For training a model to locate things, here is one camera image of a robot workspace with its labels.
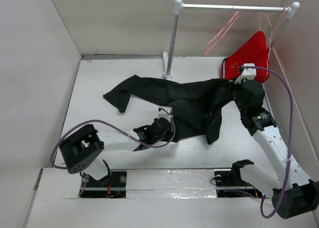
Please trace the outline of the black denim trousers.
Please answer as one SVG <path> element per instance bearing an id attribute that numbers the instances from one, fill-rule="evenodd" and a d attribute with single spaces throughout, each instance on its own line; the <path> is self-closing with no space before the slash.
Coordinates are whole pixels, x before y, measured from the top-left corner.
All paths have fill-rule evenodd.
<path id="1" fill-rule="evenodd" d="M 103 95 L 104 99 L 124 113 L 131 96 L 159 107 L 171 107 L 177 133 L 175 141 L 205 135 L 208 144 L 220 137 L 222 108 L 231 102 L 236 89 L 227 79 L 200 82 L 142 78 L 133 75 Z"/>

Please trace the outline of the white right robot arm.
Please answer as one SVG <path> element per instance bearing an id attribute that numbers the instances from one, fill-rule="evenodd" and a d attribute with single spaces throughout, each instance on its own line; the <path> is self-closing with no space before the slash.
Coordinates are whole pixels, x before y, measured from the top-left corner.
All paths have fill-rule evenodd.
<path id="1" fill-rule="evenodd" d="M 275 119 L 265 108 L 265 91 L 260 82 L 235 83 L 234 100 L 241 121 L 260 145 L 276 172 L 276 177 L 262 171 L 249 159 L 232 164 L 230 179 L 236 185 L 244 182 L 255 186 L 283 219 L 289 219 L 319 206 L 319 184 L 300 167 L 283 141 Z"/>

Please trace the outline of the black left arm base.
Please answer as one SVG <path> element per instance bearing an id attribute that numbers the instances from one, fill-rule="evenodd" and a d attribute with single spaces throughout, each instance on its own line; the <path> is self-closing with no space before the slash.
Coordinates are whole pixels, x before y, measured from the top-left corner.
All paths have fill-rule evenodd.
<path id="1" fill-rule="evenodd" d="M 126 182 L 127 172 L 126 171 L 113 171 L 112 178 L 107 176 L 104 182 L 97 181 L 88 176 L 87 180 L 83 174 L 83 181 L 80 187 L 81 198 L 106 198 L 106 199 L 121 199 L 126 198 Z"/>

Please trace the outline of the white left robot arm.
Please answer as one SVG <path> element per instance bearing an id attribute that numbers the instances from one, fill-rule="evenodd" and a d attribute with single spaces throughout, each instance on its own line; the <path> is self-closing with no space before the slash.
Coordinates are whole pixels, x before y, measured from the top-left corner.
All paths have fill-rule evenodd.
<path id="1" fill-rule="evenodd" d="M 98 119 L 83 122 L 69 130 L 56 144 L 54 150 L 60 150 L 65 169 L 70 174 L 79 173 L 85 181 L 94 182 L 99 187 L 108 186 L 114 175 L 106 160 L 107 170 L 100 169 L 85 172 L 94 163 L 104 149 L 108 151 L 142 151 L 149 148 L 162 148 L 175 139 L 177 133 L 172 118 L 156 118 L 151 125 L 125 132 Z"/>

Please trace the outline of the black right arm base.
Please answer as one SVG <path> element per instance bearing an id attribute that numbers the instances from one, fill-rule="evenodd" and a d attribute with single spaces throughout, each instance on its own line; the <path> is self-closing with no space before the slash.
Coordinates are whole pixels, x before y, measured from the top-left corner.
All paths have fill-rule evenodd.
<path id="1" fill-rule="evenodd" d="M 215 186 L 218 198 L 255 198 L 261 199 L 263 194 L 246 182 L 236 181 L 231 170 L 214 170 L 210 183 Z"/>

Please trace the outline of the pink empty hanger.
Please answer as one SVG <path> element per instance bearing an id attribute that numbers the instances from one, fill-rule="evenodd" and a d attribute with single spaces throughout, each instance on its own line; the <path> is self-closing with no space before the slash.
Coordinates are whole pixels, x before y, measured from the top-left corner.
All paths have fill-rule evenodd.
<path id="1" fill-rule="evenodd" d="M 235 12 L 235 14 L 228 20 L 224 27 L 206 44 L 202 56 L 206 56 L 221 41 L 221 39 L 227 34 L 227 32 L 240 17 L 240 13 L 241 12 L 239 11 Z"/>

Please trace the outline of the pink hanger at rack end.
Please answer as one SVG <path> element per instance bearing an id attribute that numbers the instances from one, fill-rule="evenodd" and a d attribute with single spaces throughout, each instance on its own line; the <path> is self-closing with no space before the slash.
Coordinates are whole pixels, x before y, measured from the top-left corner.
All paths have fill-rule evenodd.
<path id="1" fill-rule="evenodd" d="M 282 13 L 282 15 L 279 17 L 279 19 L 276 21 L 276 22 L 274 22 L 274 23 L 271 23 L 271 21 L 270 21 L 270 19 L 269 19 L 269 17 L 268 17 L 268 15 L 264 12 L 264 15 L 265 15 L 265 17 L 266 17 L 266 19 L 267 19 L 267 22 L 268 22 L 268 24 L 269 24 L 269 26 L 270 26 L 270 37 L 269 37 L 269 49 L 271 48 L 271 44 L 272 44 L 272 40 L 273 40 L 273 34 L 274 34 L 274 31 L 275 31 L 275 28 L 276 28 L 276 26 L 284 19 L 284 17 L 285 17 L 285 15 L 286 15 L 286 7 L 285 6 L 283 6 L 283 13 Z"/>

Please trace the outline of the pink hanger holding shorts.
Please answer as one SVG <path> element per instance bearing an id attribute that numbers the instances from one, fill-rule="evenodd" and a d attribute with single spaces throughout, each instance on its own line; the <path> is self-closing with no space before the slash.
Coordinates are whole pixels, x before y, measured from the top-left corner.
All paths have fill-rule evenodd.
<path id="1" fill-rule="evenodd" d="M 263 34 L 265 36 L 267 53 L 270 54 L 271 44 L 272 44 L 272 39 L 273 39 L 273 25 L 272 25 L 268 15 L 267 15 L 267 13 L 260 12 L 259 13 L 259 31 L 262 31 L 262 19 L 261 19 L 262 15 L 265 16 L 266 22 L 268 23 L 266 29 L 263 31 Z"/>

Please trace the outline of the red shorts with stripes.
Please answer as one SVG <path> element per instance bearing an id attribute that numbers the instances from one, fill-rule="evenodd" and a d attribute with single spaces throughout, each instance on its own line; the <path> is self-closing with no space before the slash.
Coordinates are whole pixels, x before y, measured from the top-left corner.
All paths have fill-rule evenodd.
<path id="1" fill-rule="evenodd" d="M 223 60 L 220 77 L 232 80 L 240 75 L 238 69 L 245 63 L 254 63 L 255 66 L 268 68 L 268 53 L 262 31 L 256 32 L 237 51 Z"/>

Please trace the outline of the white clothes rack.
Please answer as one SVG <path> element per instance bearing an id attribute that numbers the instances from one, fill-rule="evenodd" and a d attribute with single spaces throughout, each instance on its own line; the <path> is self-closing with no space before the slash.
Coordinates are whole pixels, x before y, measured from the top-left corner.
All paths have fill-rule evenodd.
<path id="1" fill-rule="evenodd" d="M 203 56 L 207 55 L 226 35 L 230 30 L 236 20 L 239 18 L 241 12 L 258 12 L 259 14 L 264 14 L 267 16 L 268 12 L 271 13 L 282 13 L 282 17 L 274 24 L 268 20 L 269 26 L 271 28 L 268 54 L 276 46 L 279 38 L 286 29 L 290 20 L 294 17 L 295 13 L 300 8 L 299 2 L 293 2 L 290 6 L 285 7 L 269 7 L 269 6 L 243 6 L 243 5 L 216 5 L 216 4 L 189 4 L 184 3 L 182 0 L 174 0 L 174 21 L 170 38 L 169 51 L 164 51 L 162 54 L 163 60 L 163 75 L 162 77 L 165 80 L 172 80 L 173 74 L 171 71 L 172 62 L 173 62 L 173 53 L 175 49 L 175 40 L 177 34 L 177 26 L 180 12 L 186 9 L 195 9 L 195 10 L 224 10 L 235 12 L 235 14 L 230 17 L 228 22 L 224 27 L 211 39 L 204 48 L 202 53 Z"/>

